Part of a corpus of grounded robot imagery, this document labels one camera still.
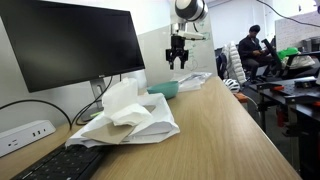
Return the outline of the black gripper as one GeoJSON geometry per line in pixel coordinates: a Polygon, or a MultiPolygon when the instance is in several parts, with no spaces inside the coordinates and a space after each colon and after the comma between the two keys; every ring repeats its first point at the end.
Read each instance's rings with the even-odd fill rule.
{"type": "Polygon", "coordinates": [[[171,47],[166,50],[166,60],[169,61],[170,69],[174,69],[174,60],[179,57],[181,69],[184,69],[185,62],[188,60],[188,50],[184,49],[185,39],[181,36],[171,37],[171,47]]]}

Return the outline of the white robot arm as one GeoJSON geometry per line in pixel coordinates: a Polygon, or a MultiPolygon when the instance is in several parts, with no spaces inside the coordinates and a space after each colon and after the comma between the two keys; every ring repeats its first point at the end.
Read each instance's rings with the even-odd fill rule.
{"type": "Polygon", "coordinates": [[[170,24],[171,47],[165,50],[166,61],[171,70],[174,69],[176,58],[180,59],[180,68],[184,68],[189,56],[189,51],[184,49],[186,40],[204,40],[195,23],[203,21],[207,13],[208,7],[204,0],[173,0],[170,24]]]}

